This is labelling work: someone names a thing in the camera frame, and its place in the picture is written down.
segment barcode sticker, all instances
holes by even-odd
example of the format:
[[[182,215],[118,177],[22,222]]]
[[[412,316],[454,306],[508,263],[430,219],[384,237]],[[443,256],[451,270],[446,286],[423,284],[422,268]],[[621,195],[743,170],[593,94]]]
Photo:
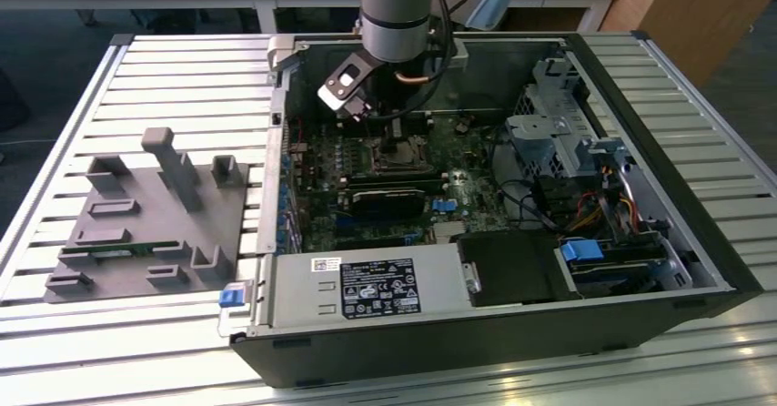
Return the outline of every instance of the barcode sticker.
[[[311,270],[314,272],[339,271],[343,258],[314,258],[311,259]]]

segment metal table frame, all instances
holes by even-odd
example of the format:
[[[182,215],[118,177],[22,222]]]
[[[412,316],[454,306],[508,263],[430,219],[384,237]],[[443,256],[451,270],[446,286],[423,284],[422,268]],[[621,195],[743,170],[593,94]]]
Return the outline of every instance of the metal table frame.
[[[577,31],[592,32],[605,20],[613,0],[512,0],[511,8],[584,8]],[[254,8],[264,33],[278,33],[280,7],[359,7],[360,0],[0,0],[0,10]]]
[[[128,144],[155,123],[175,124],[183,140],[176,147],[188,149],[194,160],[235,150],[252,164],[239,277],[256,269],[272,98],[263,84],[267,36],[138,36],[131,46],[108,49],[0,242],[0,402],[621,406],[628,401],[636,406],[777,401],[777,179],[651,41],[628,34],[585,38],[764,295],[637,349],[303,390],[267,387],[227,347],[218,332],[216,292],[42,303],[62,239],[88,191],[82,176],[88,156],[120,152],[131,165],[148,164]],[[159,77],[166,74],[179,75],[176,81]],[[617,135],[595,101],[593,110]],[[247,321],[246,312],[232,313],[222,334]]]

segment warning label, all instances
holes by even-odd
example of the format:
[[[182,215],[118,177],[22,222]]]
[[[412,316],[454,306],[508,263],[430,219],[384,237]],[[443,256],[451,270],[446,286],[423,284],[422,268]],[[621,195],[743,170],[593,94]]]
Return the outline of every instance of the warning label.
[[[422,311],[412,259],[340,264],[343,316],[350,320]]]

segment robotic arm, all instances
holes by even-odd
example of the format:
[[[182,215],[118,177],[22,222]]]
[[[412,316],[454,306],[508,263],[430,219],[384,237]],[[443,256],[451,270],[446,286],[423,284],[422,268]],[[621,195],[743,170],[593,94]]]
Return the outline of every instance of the robotic arm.
[[[319,90],[320,99],[340,117],[358,120],[391,119],[416,110],[430,100],[439,81],[430,86],[420,104],[408,107],[408,98],[420,85],[438,80],[454,56],[454,22],[489,30],[509,4],[511,0],[362,0],[364,49],[331,74]],[[434,38],[432,14],[443,19],[443,34]],[[435,39],[443,47],[442,69],[424,75],[430,61],[436,61],[430,56]]]

